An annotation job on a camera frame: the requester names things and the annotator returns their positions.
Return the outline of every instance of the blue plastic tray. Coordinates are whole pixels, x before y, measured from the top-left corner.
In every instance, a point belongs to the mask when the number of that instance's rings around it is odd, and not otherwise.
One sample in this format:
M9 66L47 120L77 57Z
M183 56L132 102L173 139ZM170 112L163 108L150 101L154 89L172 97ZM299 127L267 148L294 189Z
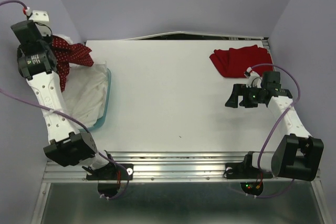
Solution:
M107 79L108 79L108 87L107 87L107 95L106 95L106 102L105 102L105 109L104 109L104 114L101 118L98 118L96 123L89 128L89 131L94 131L100 127L102 127L102 125L104 124L105 122L105 119L106 119L106 113L107 113L107 107L109 105L109 98L110 98L110 88L111 88L111 71L110 69L107 69Z

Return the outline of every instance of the black cable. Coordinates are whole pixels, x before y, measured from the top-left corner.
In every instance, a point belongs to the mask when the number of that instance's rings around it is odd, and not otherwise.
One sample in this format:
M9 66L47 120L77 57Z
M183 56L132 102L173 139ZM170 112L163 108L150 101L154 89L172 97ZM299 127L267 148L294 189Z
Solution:
M47 26L47 25L45 25L45 24L42 24L42 23L40 23L40 22L35 22L35 24L36 24L36 25L39 25L39 26L46 26L46 27L48 27L48 29L49 29L50 32L51 32L51 37L53 37L53 31L52 31L52 29L51 29L49 26Z
M253 86L253 82L254 82L256 79L260 79L260 80L262 81L262 78L260 78L260 77L256 77L256 78L253 79L253 81L252 81L252 83L251 83L251 86Z

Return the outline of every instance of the white connector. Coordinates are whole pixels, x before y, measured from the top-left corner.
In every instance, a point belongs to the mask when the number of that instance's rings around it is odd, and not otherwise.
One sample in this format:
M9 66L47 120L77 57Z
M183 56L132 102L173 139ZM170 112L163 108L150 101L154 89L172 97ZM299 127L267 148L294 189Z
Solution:
M257 72L251 71L250 76L248 77L248 81L246 83L246 86L248 88L251 87L258 87L261 84L261 77Z
M32 11L32 14L29 17L29 20L33 20L36 23L43 24L43 25L36 24L42 36L51 36L51 31L48 28L50 27L50 21L49 21L49 15L47 12L43 10L34 10Z
M27 7L26 9L23 9L23 13L30 17L31 16L32 9L30 7Z

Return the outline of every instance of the white table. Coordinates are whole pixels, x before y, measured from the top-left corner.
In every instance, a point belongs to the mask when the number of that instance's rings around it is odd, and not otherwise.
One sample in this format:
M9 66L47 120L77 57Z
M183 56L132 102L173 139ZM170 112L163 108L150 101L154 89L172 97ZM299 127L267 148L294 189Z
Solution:
M209 59L214 49L261 41L87 41L94 60L112 72L105 124L94 131L99 148L123 152L259 151L275 120L265 105L226 108L234 83ZM275 151L278 132L266 150Z
M225 163L260 150L275 120L264 105L226 108L232 85L246 79L222 78L209 55L216 48L254 44L262 46L261 41L88 41L92 57L106 60L112 72L106 122L93 137L117 162L134 165L130 193L106 204L97 196L97 182L85 180L80 166L48 162L32 223L129 223L125 216L145 223L301 223L302 209L306 222L331 223L319 176L312 183L296 181L288 193L257 205L230 190L240 188L238 181L223 178ZM276 132L267 149L274 151L281 139ZM286 180L268 180L265 195L280 191ZM181 201L179 211L175 199Z

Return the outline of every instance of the red polka dot tie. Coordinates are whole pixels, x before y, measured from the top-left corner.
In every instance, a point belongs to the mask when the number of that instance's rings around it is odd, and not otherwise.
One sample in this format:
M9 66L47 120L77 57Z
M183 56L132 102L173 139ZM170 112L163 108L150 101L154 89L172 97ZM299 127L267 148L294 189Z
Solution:
M57 36L52 37L52 43L52 50L57 59L59 84L63 92L70 71L69 63L91 67L93 65L93 60L89 55L91 49L80 43L69 45L64 39Z

